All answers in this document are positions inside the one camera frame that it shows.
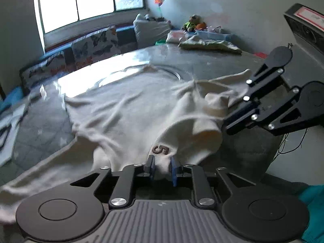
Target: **brown embroidered number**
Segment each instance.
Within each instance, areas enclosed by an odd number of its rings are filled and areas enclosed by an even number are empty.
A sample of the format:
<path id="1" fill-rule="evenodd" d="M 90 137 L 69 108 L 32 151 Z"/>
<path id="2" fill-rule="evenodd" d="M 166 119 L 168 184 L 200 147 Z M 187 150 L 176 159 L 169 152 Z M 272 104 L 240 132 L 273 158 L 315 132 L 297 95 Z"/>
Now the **brown embroidered number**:
<path id="1" fill-rule="evenodd" d="M 164 145 L 156 145 L 153 147 L 152 152 L 155 154 L 160 154 L 163 152 L 163 154 L 167 155 L 169 153 L 169 148 Z"/>

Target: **window sill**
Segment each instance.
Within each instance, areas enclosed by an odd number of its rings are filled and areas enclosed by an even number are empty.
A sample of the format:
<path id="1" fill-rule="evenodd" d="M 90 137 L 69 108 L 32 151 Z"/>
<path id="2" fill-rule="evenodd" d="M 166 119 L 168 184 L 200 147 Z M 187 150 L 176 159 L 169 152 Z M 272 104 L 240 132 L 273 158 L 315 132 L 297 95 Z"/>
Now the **window sill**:
<path id="1" fill-rule="evenodd" d="M 94 32 L 105 27 L 133 22 L 139 13 L 147 14 L 148 10 L 145 8 L 122 10 L 84 19 L 60 27 L 44 34 L 45 48 L 51 48 L 54 45 L 62 43 L 70 38 L 87 34 L 89 32 Z"/>

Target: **wire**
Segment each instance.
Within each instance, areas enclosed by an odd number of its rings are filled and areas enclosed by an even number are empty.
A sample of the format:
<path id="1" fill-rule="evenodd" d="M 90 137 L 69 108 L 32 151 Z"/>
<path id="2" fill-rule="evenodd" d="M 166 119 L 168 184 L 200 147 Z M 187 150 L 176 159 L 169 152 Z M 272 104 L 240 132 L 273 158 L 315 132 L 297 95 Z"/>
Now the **wire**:
<path id="1" fill-rule="evenodd" d="M 289 153 L 289 152 L 293 152 L 293 151 L 297 150 L 299 147 L 301 147 L 302 142 L 303 142 L 303 140 L 304 140 L 304 138 L 305 138 L 306 133 L 308 132 L 308 130 L 309 130 L 309 128 L 307 128 L 307 129 L 305 130 L 304 135 L 302 136 L 302 138 L 301 138 L 301 140 L 300 140 L 300 143 L 298 144 L 298 146 L 297 146 L 296 148 L 294 148 L 294 149 L 292 149 L 292 150 L 290 150 L 290 151 L 288 151 L 288 152 L 283 152 L 283 150 L 284 150 L 284 148 L 285 148 L 285 144 L 286 144 L 286 139 L 287 139 L 287 137 L 288 137 L 288 135 L 289 135 L 289 133 L 287 133 L 287 134 L 285 135 L 283 141 L 281 142 L 280 146 L 279 146 L 279 149 L 278 149 L 278 152 L 277 152 L 276 156 L 273 158 L 273 160 L 272 160 L 271 162 L 273 162 L 273 161 L 274 161 L 274 160 L 275 160 L 279 155 L 284 155 L 284 154 L 287 154 L 287 153 Z"/>

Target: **metal screw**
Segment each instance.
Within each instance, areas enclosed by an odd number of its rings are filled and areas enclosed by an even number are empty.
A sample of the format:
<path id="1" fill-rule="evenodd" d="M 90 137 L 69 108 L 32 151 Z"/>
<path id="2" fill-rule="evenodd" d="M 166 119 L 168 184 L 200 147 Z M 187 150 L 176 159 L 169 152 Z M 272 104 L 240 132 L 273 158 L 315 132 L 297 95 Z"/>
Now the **metal screw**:
<path id="1" fill-rule="evenodd" d="M 273 123 L 270 123 L 270 124 L 268 125 L 268 129 L 269 129 L 269 130 L 273 130 L 273 129 L 274 129 L 274 125 L 273 125 Z"/>
<path id="2" fill-rule="evenodd" d="M 118 197 L 118 198 L 114 198 L 110 201 L 110 203 L 112 205 L 115 205 L 115 206 L 121 206 L 121 205 L 124 205 L 127 203 L 126 199 L 124 198 L 121 198 L 121 197 Z"/>
<path id="3" fill-rule="evenodd" d="M 258 118 L 258 115 L 257 114 L 253 114 L 252 116 L 251 116 L 251 120 L 256 120 Z"/>
<path id="4" fill-rule="evenodd" d="M 206 198 L 202 198 L 202 199 L 200 199 L 200 200 L 198 201 L 198 203 L 199 203 L 200 205 L 206 205 L 206 206 L 209 206 L 209 205 L 214 204 L 214 203 L 215 203 L 215 200 L 206 197 Z"/>

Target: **red and white label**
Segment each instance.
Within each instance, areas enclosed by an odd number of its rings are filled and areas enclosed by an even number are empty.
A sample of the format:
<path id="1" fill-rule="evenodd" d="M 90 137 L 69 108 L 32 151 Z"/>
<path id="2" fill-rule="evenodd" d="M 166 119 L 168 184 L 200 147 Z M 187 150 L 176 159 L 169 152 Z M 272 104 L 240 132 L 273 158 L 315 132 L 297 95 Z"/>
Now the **red and white label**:
<path id="1" fill-rule="evenodd" d="M 324 32 L 324 16 L 306 7 L 301 7 L 295 16 L 303 19 L 304 21 L 312 24 Z"/>

